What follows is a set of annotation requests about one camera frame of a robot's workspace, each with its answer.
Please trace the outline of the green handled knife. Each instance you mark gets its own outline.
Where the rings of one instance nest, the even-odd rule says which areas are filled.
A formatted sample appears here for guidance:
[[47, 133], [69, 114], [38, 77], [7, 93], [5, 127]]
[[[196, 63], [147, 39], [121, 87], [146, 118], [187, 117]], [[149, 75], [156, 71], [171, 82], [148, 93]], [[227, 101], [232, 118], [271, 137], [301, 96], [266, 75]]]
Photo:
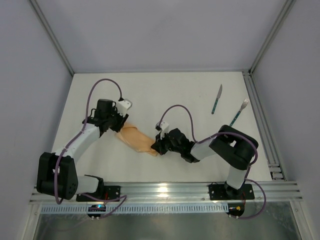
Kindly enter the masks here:
[[216, 111], [216, 108], [217, 108], [217, 105], [218, 105], [218, 101], [221, 97], [221, 94], [222, 94], [222, 91], [223, 91], [223, 85], [221, 84], [220, 87], [219, 87], [219, 90], [217, 92], [217, 96], [215, 98], [215, 102], [214, 102], [214, 105], [213, 105], [213, 108], [212, 108], [212, 111], [211, 111], [211, 114], [213, 115]]

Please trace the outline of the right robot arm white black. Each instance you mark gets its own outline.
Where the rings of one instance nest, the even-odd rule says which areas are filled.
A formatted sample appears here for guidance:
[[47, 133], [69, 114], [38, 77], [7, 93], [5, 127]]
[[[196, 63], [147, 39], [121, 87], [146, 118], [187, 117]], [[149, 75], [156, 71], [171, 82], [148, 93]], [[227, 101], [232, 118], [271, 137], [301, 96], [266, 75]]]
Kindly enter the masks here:
[[229, 164], [224, 189], [230, 199], [240, 197], [250, 167], [258, 159], [258, 142], [229, 125], [223, 125], [217, 133], [199, 142], [191, 141], [178, 129], [160, 132], [151, 148], [158, 154], [175, 152], [188, 163], [218, 155]]

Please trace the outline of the green handled fork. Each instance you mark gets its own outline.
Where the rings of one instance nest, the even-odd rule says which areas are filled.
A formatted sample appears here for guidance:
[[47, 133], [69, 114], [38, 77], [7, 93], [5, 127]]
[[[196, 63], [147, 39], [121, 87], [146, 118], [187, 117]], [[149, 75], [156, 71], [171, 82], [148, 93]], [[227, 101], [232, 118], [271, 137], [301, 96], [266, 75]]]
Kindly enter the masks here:
[[247, 107], [247, 105], [249, 104], [250, 100], [248, 98], [246, 98], [243, 103], [241, 104], [237, 114], [235, 115], [235, 117], [233, 118], [233, 120], [231, 121], [231, 123], [229, 124], [230, 127], [232, 127], [234, 125], [234, 123], [236, 122], [236, 120], [238, 119], [238, 117], [240, 116], [241, 112]]

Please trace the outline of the beige satin napkin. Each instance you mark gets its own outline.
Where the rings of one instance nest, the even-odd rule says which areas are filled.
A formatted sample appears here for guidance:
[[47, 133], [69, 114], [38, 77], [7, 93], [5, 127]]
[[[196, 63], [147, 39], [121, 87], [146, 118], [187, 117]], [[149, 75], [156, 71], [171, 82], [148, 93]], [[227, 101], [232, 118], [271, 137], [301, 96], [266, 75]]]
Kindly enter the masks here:
[[155, 140], [145, 135], [131, 123], [126, 122], [115, 136], [137, 153], [146, 153], [153, 157], [158, 156], [158, 152], [151, 148]]

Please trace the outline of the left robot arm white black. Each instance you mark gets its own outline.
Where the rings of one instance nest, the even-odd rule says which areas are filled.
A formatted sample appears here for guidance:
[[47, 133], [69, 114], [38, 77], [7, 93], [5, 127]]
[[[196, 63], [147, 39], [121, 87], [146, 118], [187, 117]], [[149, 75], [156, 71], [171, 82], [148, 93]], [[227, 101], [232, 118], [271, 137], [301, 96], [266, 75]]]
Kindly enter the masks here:
[[65, 146], [44, 152], [39, 158], [36, 190], [53, 196], [57, 202], [73, 197], [79, 202], [106, 197], [104, 180], [94, 175], [79, 176], [76, 164], [86, 150], [108, 130], [120, 132], [128, 119], [132, 103], [99, 99], [96, 108], [87, 111], [82, 129]]

